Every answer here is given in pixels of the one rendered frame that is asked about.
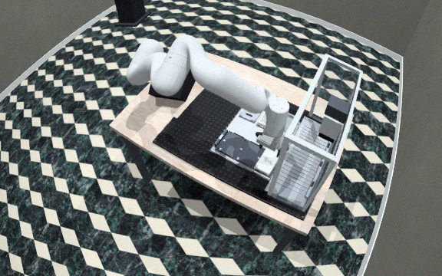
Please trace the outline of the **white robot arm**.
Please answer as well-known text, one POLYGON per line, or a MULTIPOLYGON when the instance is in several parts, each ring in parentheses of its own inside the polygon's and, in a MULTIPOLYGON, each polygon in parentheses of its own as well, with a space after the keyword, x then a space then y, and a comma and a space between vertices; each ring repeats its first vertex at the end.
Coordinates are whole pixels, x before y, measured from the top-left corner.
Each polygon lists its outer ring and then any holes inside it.
POLYGON ((127 80, 134 85, 150 81, 157 93, 172 96, 180 90, 190 69, 195 81, 204 89, 250 113, 265 111, 266 131, 257 137, 256 142, 275 152, 278 146, 276 140, 286 130, 287 100, 276 97, 266 87, 254 87, 227 68, 212 62, 200 42, 191 35, 179 36, 167 53, 163 52, 160 42, 153 39, 143 41, 127 69, 127 80))

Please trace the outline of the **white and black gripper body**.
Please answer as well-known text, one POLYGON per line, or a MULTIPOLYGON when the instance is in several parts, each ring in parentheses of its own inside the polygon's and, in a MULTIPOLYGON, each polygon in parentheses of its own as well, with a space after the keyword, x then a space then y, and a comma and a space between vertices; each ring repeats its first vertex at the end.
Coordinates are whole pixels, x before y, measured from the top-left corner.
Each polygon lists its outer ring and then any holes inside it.
MULTIPOLYGON (((264 128, 264 130, 263 130, 263 132, 262 132, 262 135, 264 134, 264 132, 266 131, 266 129, 264 128)), ((278 139, 276 140, 276 143, 278 144, 278 148, 277 148, 277 150, 280 150, 280 148, 281 148, 281 146, 282 146, 282 142, 283 142, 283 139, 284 139, 284 135, 285 135, 285 132, 283 131, 282 132, 282 134, 278 137, 278 139)))

